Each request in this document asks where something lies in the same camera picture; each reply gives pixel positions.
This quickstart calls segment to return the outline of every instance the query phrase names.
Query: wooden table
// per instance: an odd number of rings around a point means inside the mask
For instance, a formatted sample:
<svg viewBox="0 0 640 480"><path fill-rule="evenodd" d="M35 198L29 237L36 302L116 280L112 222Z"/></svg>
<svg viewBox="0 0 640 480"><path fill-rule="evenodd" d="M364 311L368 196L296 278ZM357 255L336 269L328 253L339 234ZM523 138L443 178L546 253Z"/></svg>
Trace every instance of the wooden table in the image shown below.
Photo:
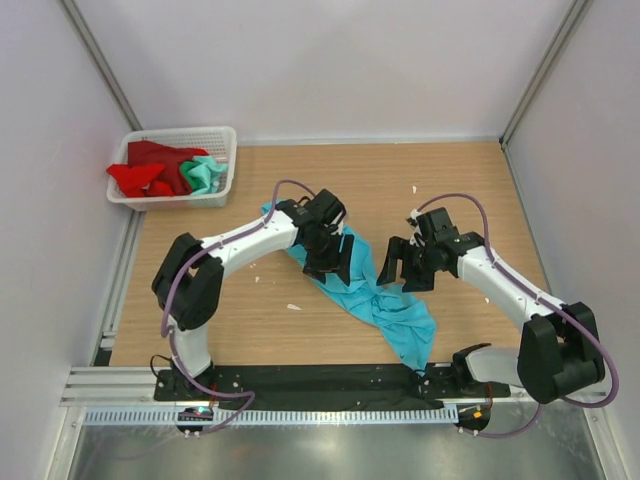
<svg viewBox="0 0 640 480"><path fill-rule="evenodd" d="M147 365L154 353L168 354L167 340L159 335L161 311L150 285L174 238L187 231L195 237L213 236L255 219L281 178L337 195L347 206L349 225L371 243L377 268L389 237L411 234L404 219L413 208L442 193L475 195L488 211L494 248L531 281L544 285L497 143L240 148L226 207L146 215L111 365ZM298 199L303 194L286 186L280 198ZM482 232L472 203L452 199L444 204L461 232ZM480 342L519 344L518 332L504 314L448 273L437 275L435 291L417 296L427 303L438 326L430 361L449 361L454 352ZM287 309L289 303L301 310ZM284 252L263 257L255 267L229 277L209 325L210 350L219 364L398 361L378 329L328 300Z"/></svg>

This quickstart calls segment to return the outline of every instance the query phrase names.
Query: mint green cloth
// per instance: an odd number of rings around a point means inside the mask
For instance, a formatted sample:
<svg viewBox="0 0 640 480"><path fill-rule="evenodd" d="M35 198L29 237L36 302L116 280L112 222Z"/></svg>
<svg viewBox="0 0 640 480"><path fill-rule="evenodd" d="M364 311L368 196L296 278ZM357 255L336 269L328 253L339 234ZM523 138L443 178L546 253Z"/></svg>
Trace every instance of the mint green cloth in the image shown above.
<svg viewBox="0 0 640 480"><path fill-rule="evenodd" d="M227 171L227 164L218 163L211 155L195 156L184 164L187 167L180 171L193 188L191 195L216 193L220 188L220 175Z"/></svg>

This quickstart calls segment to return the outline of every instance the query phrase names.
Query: black cable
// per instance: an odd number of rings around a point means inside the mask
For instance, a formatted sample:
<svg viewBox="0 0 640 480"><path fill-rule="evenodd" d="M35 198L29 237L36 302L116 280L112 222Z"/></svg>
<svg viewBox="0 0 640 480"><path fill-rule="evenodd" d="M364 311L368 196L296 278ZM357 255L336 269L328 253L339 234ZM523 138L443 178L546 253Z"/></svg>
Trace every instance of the black cable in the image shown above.
<svg viewBox="0 0 640 480"><path fill-rule="evenodd" d="M156 378L158 378L158 374L156 373L156 369L155 369L155 367L153 366L153 360L154 360L156 357L161 358L161 359L163 359L163 360L166 360L167 362L170 362L170 361L171 361L171 358L169 358L169 357L165 357L164 355L158 355L158 354L151 355L151 359L149 360L149 368L151 369L151 373L153 373L153 376L154 376L154 377L156 377Z"/></svg>

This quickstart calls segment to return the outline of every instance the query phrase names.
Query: white plastic basket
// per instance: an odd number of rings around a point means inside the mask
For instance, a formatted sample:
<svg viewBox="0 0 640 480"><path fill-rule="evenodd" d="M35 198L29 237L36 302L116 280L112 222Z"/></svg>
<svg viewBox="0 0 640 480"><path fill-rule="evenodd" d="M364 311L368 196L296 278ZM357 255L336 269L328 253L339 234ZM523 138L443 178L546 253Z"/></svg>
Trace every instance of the white plastic basket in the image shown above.
<svg viewBox="0 0 640 480"><path fill-rule="evenodd" d="M122 139L112 163L127 163L129 142L150 140L170 147L204 148L219 163L228 164L227 171L220 175L217 193L205 195L183 195L176 197L125 197L113 177L109 177L107 198L113 203L128 205L134 210L146 211L167 208L224 207L233 183L236 166L236 131L231 127L172 128L166 130L143 130L131 132Z"/></svg>

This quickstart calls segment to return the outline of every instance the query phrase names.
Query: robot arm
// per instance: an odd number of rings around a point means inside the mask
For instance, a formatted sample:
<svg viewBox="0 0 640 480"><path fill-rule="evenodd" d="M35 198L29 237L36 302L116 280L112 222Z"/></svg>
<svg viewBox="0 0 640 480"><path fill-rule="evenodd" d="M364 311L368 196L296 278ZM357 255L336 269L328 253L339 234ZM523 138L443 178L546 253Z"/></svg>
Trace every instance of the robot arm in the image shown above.
<svg viewBox="0 0 640 480"><path fill-rule="evenodd" d="M313 199L278 202L271 215L231 232L201 240L183 234L174 241L152 283L161 308L185 262L199 251L218 245L194 264L196 273L184 275L171 304L169 325L173 327L175 354L188 375L203 385L210 384L207 379L213 372L213 362L207 322L218 307L223 280L244 265L301 244L307 251L303 273L324 282L325 275L334 272L345 284L350 283L354 238L342 234L345 215L344 205L322 190Z"/></svg>
<svg viewBox="0 0 640 480"><path fill-rule="evenodd" d="M598 338L593 312L582 303L566 305L537 288L500 259L475 232L460 234L444 208L408 219L409 240L392 237L378 284L395 280L402 262L404 291L430 291L435 272L448 271L481 290L521 332L519 350L477 345L456 354L466 374L479 382L495 381L524 387L540 403L549 403L604 378L602 356L575 328L550 307L563 310ZM499 262L500 271L496 268ZM524 293L533 292L535 298Z"/></svg>

